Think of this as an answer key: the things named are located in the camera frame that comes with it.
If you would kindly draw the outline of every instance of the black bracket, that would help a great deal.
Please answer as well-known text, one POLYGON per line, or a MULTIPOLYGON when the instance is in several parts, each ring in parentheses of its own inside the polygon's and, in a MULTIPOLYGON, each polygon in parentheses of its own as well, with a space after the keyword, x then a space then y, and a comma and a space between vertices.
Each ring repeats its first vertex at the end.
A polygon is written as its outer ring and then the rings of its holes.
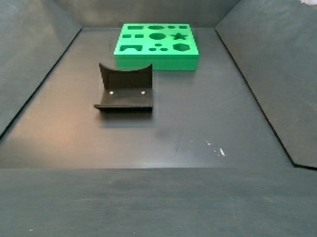
POLYGON ((152 109, 152 65, 133 70, 117 70, 98 63, 104 94, 98 110, 152 109))

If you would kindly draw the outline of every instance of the cutout hole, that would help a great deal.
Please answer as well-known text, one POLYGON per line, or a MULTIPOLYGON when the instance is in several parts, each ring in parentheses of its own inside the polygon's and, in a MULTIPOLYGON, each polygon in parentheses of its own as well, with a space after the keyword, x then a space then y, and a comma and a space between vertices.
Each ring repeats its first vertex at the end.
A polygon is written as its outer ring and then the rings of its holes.
POLYGON ((163 26, 148 26, 148 29, 151 29, 151 30, 161 30, 163 26))
POLYGON ((141 45, 121 45, 120 51, 124 51, 125 49, 135 49, 136 51, 141 50, 141 45))
POLYGON ((127 26, 128 30, 141 30, 143 26, 127 26))
POLYGON ((152 40, 161 40, 161 39, 165 38, 165 35, 164 35, 163 33, 151 33, 151 34, 149 34, 149 38, 151 38, 152 40))

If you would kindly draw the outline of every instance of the shape sorter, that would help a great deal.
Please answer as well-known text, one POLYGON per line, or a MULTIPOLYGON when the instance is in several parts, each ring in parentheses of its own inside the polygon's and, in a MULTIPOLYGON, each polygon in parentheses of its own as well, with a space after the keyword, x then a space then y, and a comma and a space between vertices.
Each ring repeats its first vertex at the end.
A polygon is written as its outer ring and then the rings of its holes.
POLYGON ((197 49, 188 24, 124 24, 113 57, 117 69, 196 70, 197 49))

